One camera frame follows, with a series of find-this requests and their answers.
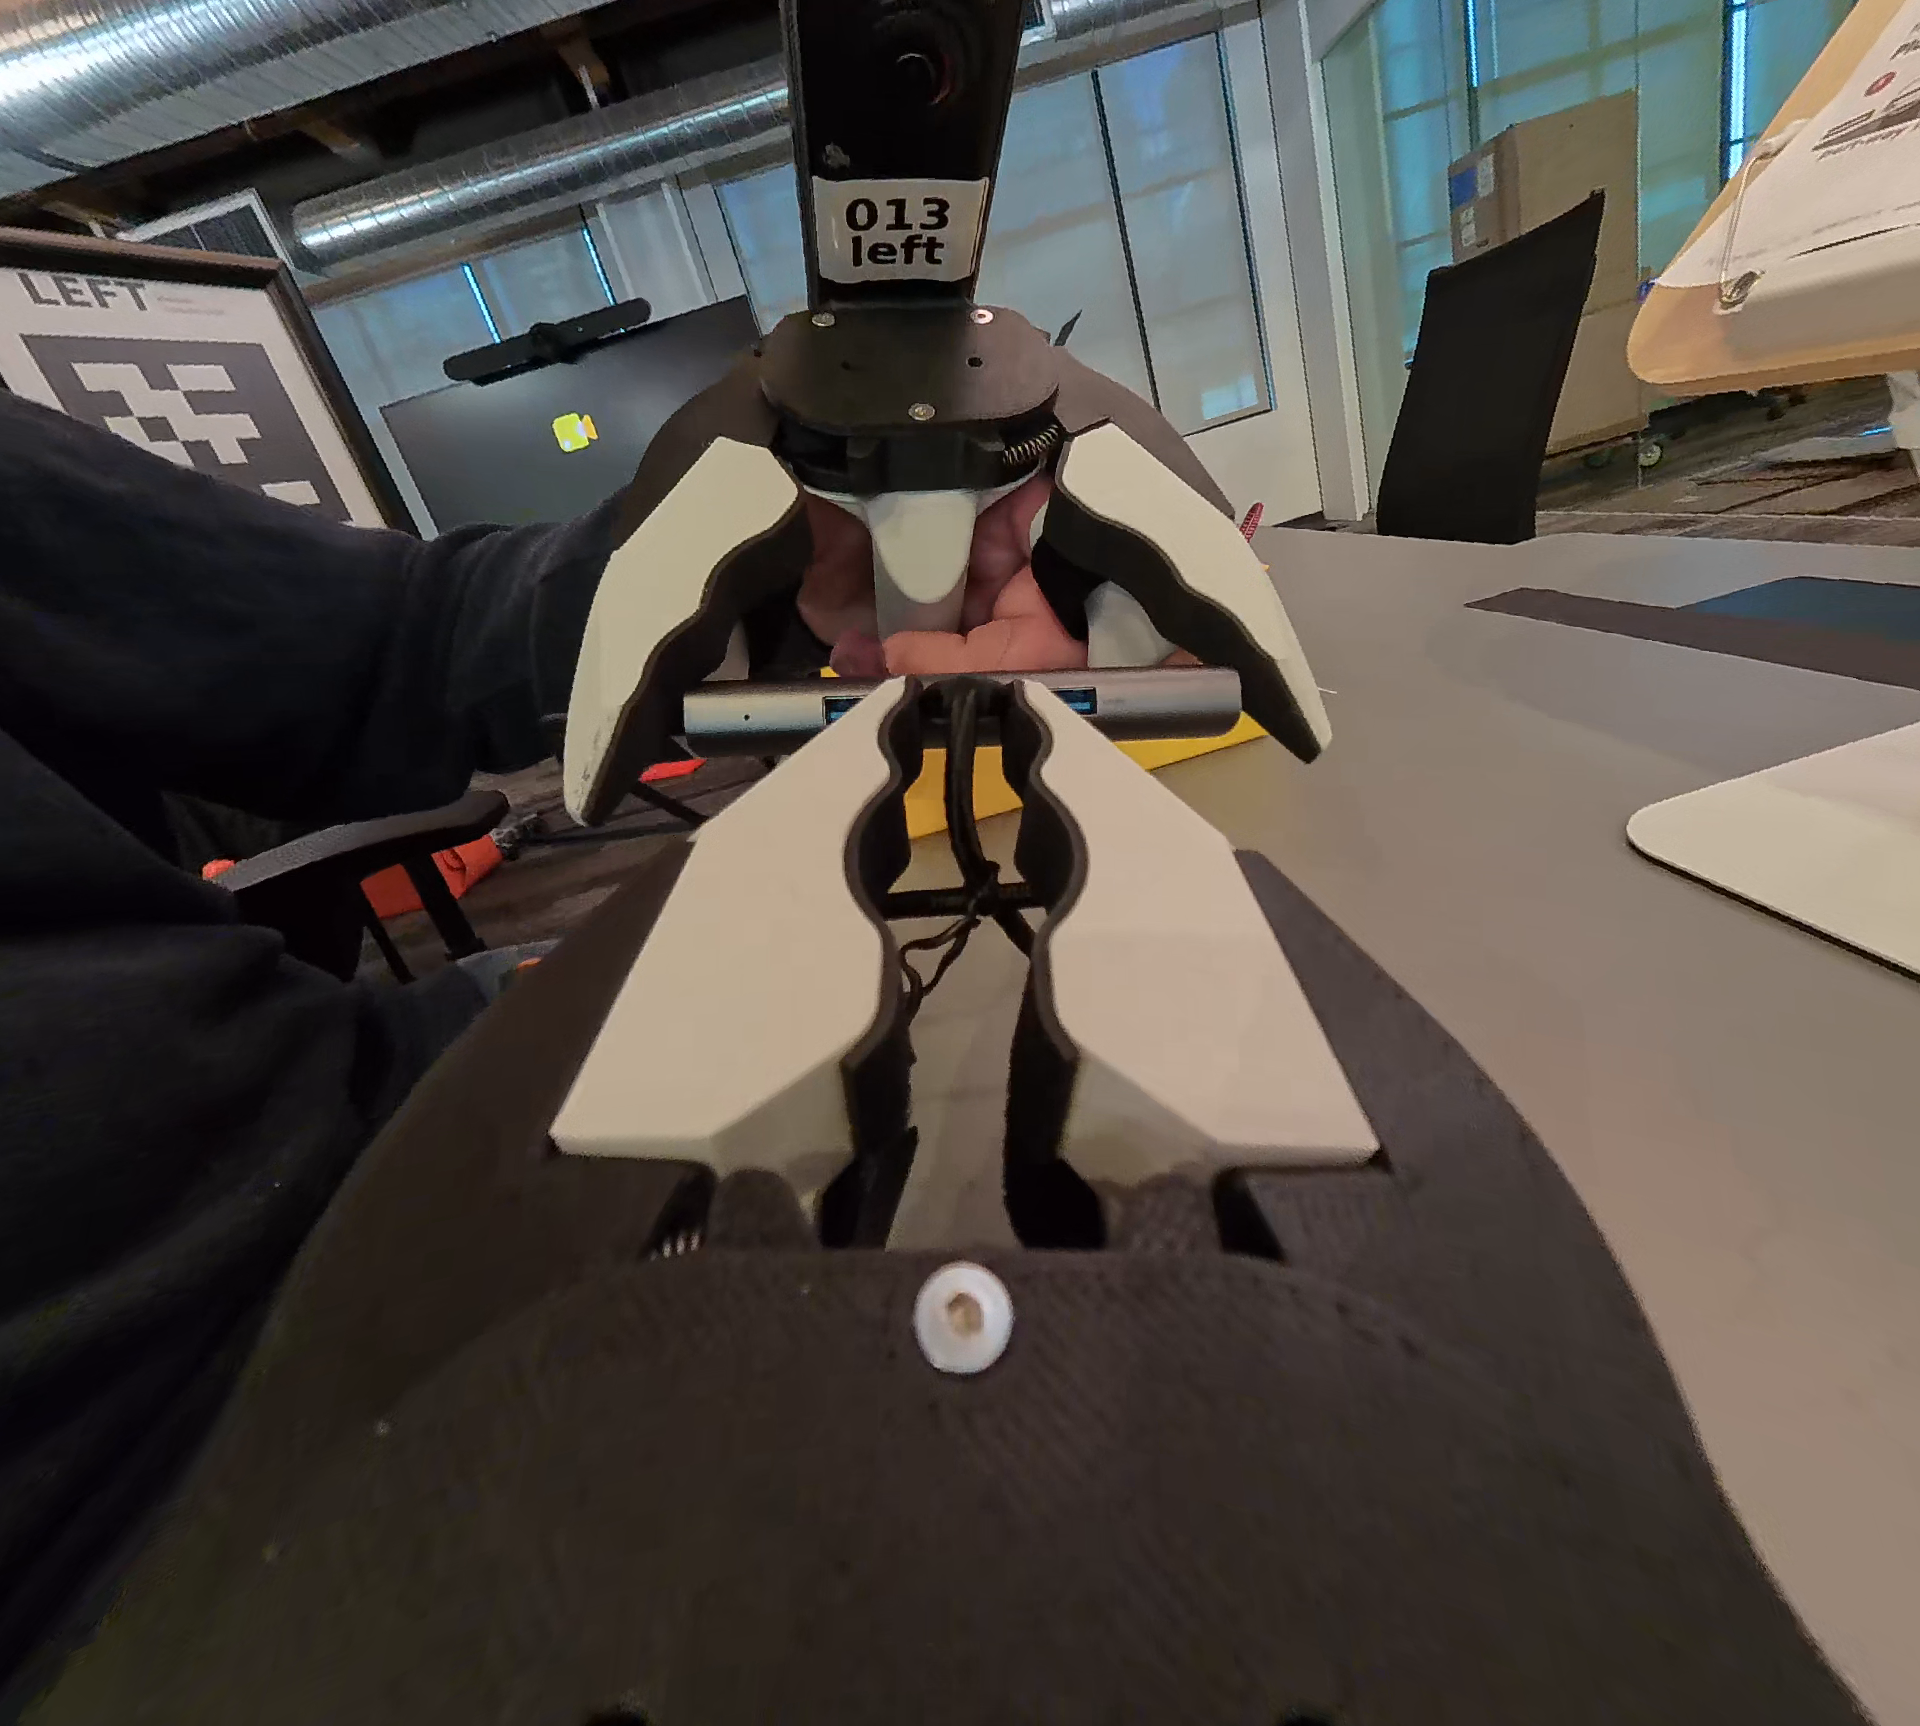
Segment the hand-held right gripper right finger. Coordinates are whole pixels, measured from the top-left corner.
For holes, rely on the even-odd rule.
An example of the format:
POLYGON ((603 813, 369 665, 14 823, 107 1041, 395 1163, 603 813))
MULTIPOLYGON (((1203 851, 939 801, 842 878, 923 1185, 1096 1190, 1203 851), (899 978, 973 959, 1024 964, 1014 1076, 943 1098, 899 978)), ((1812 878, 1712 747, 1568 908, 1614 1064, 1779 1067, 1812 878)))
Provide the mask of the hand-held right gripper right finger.
POLYGON ((1003 1208, 1094 1249, 1104 1193, 1351 1170, 1380 1138, 1240 855, 1052 687, 1003 695, 1014 863, 1037 913, 1005 1085, 1003 1208))

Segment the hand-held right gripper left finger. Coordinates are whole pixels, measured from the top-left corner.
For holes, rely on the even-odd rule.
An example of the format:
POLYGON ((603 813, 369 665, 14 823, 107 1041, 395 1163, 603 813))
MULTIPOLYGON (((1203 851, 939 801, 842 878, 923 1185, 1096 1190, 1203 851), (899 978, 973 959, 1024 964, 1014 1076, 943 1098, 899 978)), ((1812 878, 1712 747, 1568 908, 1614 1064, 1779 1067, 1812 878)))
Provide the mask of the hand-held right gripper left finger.
POLYGON ((878 681, 694 837, 547 1136, 779 1178, 820 1240, 888 1241, 917 1148, 883 904, 910 859, 921 687, 878 681))

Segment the orange traffic cone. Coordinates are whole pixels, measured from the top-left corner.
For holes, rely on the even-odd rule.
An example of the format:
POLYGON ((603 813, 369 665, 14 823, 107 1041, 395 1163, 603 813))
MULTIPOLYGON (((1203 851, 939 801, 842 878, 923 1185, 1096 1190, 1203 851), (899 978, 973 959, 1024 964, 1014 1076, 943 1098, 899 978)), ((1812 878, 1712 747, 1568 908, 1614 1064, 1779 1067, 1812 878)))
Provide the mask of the orange traffic cone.
MULTIPOLYGON (((504 819, 476 832, 470 837, 438 843, 432 851, 434 872, 445 894, 461 902, 477 883, 491 878, 507 859, 501 850, 504 819)), ((408 870, 410 857, 419 857, 423 846, 419 840, 408 840, 393 855, 381 859, 359 880, 359 891, 371 913, 380 921, 400 920, 412 913, 425 913, 425 902, 413 874, 408 870)))

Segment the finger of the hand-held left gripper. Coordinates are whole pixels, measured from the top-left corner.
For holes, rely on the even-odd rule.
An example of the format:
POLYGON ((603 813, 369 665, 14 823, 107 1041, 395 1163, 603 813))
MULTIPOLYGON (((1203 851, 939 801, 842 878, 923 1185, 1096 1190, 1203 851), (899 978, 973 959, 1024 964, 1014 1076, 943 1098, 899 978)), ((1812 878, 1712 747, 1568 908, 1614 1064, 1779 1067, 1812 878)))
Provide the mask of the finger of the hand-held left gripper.
POLYGON ((1233 674, 1241 709, 1301 761, 1332 741, 1332 718, 1279 591, 1215 505, 1113 421, 1069 437, 1042 511, 1042 591, 1091 624, 1102 587, 1125 593, 1152 631, 1233 674))
POLYGON ((602 823, 684 731, 743 617, 806 566, 804 491, 765 447, 707 442, 605 561, 564 724, 568 813, 602 823))

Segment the printed marker board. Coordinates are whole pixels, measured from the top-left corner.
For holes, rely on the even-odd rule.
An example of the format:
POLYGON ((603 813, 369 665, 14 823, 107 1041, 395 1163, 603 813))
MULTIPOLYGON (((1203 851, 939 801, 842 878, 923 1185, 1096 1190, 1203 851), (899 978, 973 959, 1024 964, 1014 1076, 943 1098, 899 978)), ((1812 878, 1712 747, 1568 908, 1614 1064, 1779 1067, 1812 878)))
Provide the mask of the printed marker board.
POLYGON ((418 532, 274 256, 2 229, 4 387, 175 465, 418 532))

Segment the yellow plastic bin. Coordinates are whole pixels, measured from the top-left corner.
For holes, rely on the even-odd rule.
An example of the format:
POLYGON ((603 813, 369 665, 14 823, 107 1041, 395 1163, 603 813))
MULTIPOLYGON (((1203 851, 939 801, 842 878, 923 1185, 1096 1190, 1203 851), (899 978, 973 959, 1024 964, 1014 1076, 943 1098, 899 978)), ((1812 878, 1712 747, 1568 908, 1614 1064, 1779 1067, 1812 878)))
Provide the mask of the yellow plastic bin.
MULTIPOLYGON (((1147 772, 1158 772, 1174 763, 1219 753, 1231 747, 1256 744, 1265 733, 1258 724, 1241 716, 1235 725, 1214 736, 1170 736, 1170 737, 1128 737, 1119 740, 1118 750, 1147 772)), ((948 832, 948 753, 929 746, 923 750, 923 761, 917 778, 903 792, 903 819, 910 842, 937 837, 948 832)), ((1020 807, 1020 794, 1007 781, 1002 769, 1002 746, 977 744, 972 755, 972 815, 989 819, 1020 807)))

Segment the cardboard box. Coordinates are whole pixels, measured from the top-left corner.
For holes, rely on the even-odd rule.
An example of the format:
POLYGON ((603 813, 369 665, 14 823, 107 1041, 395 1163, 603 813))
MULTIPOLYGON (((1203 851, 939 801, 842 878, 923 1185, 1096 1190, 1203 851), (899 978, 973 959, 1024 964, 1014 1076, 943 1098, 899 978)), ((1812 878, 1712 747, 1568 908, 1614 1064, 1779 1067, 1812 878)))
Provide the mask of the cardboard box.
POLYGON ((1640 120, 1618 92, 1515 121, 1447 168, 1451 260, 1472 260, 1601 193, 1595 267, 1547 433, 1559 458, 1637 433, 1648 391, 1626 359, 1640 307, 1640 120))

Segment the black standing panel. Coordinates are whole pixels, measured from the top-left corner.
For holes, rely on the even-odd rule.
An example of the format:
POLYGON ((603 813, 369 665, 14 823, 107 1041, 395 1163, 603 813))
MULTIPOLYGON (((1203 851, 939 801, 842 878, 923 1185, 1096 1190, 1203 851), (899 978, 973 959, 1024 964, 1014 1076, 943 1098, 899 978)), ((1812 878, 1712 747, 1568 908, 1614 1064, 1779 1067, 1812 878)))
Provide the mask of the black standing panel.
POLYGON ((1536 535, 1538 488, 1595 274, 1604 190, 1428 274, 1373 532, 1480 546, 1536 535))

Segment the white document stand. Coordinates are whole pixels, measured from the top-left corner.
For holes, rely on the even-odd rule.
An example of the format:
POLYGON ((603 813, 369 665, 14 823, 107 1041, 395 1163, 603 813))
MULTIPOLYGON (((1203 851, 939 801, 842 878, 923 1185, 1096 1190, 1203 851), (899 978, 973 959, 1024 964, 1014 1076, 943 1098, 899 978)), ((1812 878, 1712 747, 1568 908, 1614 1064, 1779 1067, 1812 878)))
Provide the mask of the white document stand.
MULTIPOLYGON (((1635 314, 1626 359, 1673 394, 1913 373, 1915 223, 1794 260, 1738 307, 1716 297, 1720 237, 1742 170, 1809 114, 1901 0, 1858 0, 1747 147, 1635 314)), ((1655 801, 1626 825, 1631 850, 1727 897, 1915 973, 1918 727, 1903 725, 1655 801)))

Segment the grey usb hub with cable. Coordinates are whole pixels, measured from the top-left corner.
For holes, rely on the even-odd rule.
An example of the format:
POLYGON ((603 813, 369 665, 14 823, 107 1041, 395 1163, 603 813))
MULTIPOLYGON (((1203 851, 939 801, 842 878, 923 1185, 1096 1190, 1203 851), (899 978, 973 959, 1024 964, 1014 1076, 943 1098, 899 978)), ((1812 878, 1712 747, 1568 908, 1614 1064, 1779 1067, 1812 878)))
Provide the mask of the grey usb hub with cable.
MULTIPOLYGON (((1025 684, 1053 693, 1115 744, 1214 740, 1235 729, 1241 693, 1227 668, 1097 668, 981 674, 977 729, 996 721, 996 695, 1025 684)), ((707 681, 684 695, 680 740, 691 755, 790 753, 899 679, 707 681)))

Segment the printed instruction sheet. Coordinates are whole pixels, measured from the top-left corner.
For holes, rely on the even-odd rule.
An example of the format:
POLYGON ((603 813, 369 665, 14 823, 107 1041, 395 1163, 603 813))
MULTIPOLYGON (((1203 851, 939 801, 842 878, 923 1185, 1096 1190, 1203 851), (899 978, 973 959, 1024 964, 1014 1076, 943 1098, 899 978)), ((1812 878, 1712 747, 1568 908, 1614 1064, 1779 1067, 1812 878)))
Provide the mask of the printed instruction sheet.
POLYGON ((1725 213, 1716 300, 1738 309, 1787 263, 1915 225, 1918 0, 1899 0, 1834 92, 1752 152, 1725 213))

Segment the black wall monitor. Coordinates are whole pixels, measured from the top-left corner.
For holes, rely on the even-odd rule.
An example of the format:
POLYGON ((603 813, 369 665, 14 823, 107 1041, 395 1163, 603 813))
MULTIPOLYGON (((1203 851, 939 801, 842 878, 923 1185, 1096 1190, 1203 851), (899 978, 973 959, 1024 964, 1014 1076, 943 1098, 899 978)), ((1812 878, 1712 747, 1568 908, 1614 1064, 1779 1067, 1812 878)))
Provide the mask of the black wall monitor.
POLYGON ((623 489, 666 419, 755 340, 751 302, 722 297, 566 359, 393 399, 381 417, 436 532, 564 522, 623 489))

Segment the person's left hand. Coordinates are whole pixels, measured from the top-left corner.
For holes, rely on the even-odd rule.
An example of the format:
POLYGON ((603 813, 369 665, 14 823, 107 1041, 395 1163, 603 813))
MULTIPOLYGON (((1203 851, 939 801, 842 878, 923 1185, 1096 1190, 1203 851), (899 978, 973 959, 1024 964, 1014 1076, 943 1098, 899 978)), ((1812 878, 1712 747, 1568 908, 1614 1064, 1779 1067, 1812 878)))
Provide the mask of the person's left hand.
POLYGON ((806 630, 827 644, 827 670, 873 679, 1088 668, 1088 645, 1053 613, 1032 571, 1032 520, 1047 497, 1050 488, 1032 482, 975 515, 955 631, 882 636, 868 527, 825 497, 807 496, 812 557, 796 610, 806 630))

